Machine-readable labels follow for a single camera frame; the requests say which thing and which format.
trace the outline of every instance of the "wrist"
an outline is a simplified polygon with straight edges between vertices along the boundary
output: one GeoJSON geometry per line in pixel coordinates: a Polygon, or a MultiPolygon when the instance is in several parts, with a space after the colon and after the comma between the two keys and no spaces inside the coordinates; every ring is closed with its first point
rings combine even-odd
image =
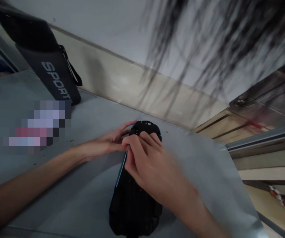
{"type": "Polygon", "coordinates": [[[180,194],[180,202],[174,214],[183,220],[190,216],[190,213],[194,212],[194,206],[201,203],[201,197],[199,192],[191,184],[185,187],[185,191],[180,194]]]}

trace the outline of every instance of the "finger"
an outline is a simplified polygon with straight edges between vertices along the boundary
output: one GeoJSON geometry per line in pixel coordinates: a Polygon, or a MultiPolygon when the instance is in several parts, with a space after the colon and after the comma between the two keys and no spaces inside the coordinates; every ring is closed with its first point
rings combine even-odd
{"type": "Polygon", "coordinates": [[[142,142],[137,135],[131,135],[123,138],[122,143],[123,146],[127,147],[130,145],[133,155],[139,157],[146,157],[147,154],[142,146],[142,142]]]}
{"type": "Polygon", "coordinates": [[[108,144],[107,152],[111,153],[111,152],[115,152],[115,151],[127,151],[127,147],[123,146],[122,144],[110,142],[108,144]]]}
{"type": "Polygon", "coordinates": [[[129,134],[129,132],[130,132],[130,129],[123,130],[123,131],[121,132],[121,136],[123,137],[124,135],[129,134]]]}
{"type": "Polygon", "coordinates": [[[126,129],[128,126],[131,126],[133,124],[135,124],[136,121],[130,121],[130,122],[125,122],[124,124],[122,124],[118,130],[123,131],[124,129],[126,129]]]}
{"type": "Polygon", "coordinates": [[[130,173],[130,175],[135,179],[135,181],[137,182],[137,184],[142,187],[142,179],[139,176],[137,167],[136,167],[136,163],[135,163],[135,158],[134,155],[132,153],[132,150],[129,149],[127,152],[127,160],[125,163],[125,169],[128,171],[128,173],[130,173]]]}
{"type": "Polygon", "coordinates": [[[153,138],[151,138],[151,136],[145,132],[142,131],[140,133],[140,138],[142,138],[148,145],[152,146],[152,147],[158,147],[159,145],[153,140],[153,138]]]}
{"type": "Polygon", "coordinates": [[[159,145],[162,147],[162,143],[156,133],[151,133],[150,137],[159,145]]]}

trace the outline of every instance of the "table surface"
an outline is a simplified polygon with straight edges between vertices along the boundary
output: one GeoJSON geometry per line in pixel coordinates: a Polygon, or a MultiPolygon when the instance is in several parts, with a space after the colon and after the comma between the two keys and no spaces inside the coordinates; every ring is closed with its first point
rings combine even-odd
{"type": "MultiPolygon", "coordinates": [[[[164,147],[176,155],[207,208],[233,237],[267,237],[225,145],[109,100],[80,94],[82,101],[72,111],[71,128],[65,135],[60,133],[58,142],[35,155],[0,155],[0,184],[126,121],[149,120],[158,125],[164,147]]],[[[0,135],[13,127],[16,119],[27,118],[34,100],[53,97],[33,72],[0,78],[0,135]]],[[[113,237],[108,210],[123,155],[112,153],[76,168],[11,221],[1,235],[113,237]]],[[[164,209],[150,237],[194,234],[164,209]]]]}

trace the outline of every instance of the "black device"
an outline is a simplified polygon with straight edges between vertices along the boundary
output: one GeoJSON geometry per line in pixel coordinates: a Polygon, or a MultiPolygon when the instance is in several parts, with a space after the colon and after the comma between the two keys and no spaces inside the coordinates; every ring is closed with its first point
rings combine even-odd
{"type": "Polygon", "coordinates": [[[0,7],[0,23],[52,96],[78,104],[82,80],[47,22],[0,7]]]}
{"type": "MultiPolygon", "coordinates": [[[[129,135],[145,131],[156,133],[162,141],[159,127],[150,121],[137,121],[129,135]]],[[[109,207],[109,225],[116,235],[138,237],[150,235],[158,226],[162,205],[144,191],[125,170],[127,152],[121,164],[109,207]]]]}

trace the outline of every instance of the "white wall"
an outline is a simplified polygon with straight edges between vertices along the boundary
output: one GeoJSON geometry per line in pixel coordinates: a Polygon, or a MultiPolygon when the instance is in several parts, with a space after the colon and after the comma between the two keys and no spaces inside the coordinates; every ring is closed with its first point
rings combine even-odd
{"type": "MultiPolygon", "coordinates": [[[[144,23],[144,19],[146,19],[146,17],[144,18],[146,16],[144,9],[147,1],[141,0],[6,0],[6,2],[23,12],[42,18],[57,27],[140,64],[145,64],[156,8],[159,3],[159,1],[154,1],[154,10],[150,17],[147,17],[149,24],[146,24],[144,23]]],[[[194,8],[188,9],[170,55],[163,68],[160,69],[161,73],[173,79],[179,77],[185,65],[185,59],[180,57],[181,53],[178,48],[183,45],[185,39],[190,38],[188,27],[194,10],[194,8]]],[[[210,15],[208,14],[204,25],[209,20],[210,15]]],[[[210,42],[214,42],[214,39],[209,39],[208,44],[210,42]]],[[[214,47],[207,45],[206,48],[204,47],[204,51],[194,59],[192,67],[185,77],[185,84],[192,86],[199,77],[204,67],[202,58],[206,52],[214,52],[214,47]]],[[[267,76],[285,63],[285,57],[277,62],[274,62],[275,58],[276,55],[271,55],[265,60],[266,69],[265,65],[262,65],[253,70],[254,64],[239,67],[234,76],[230,78],[229,84],[224,88],[225,96],[220,95],[219,100],[231,101],[256,83],[256,75],[261,70],[264,70],[263,75],[267,76]]],[[[198,89],[210,94],[215,86],[213,80],[207,88],[198,87],[198,89]]]]}

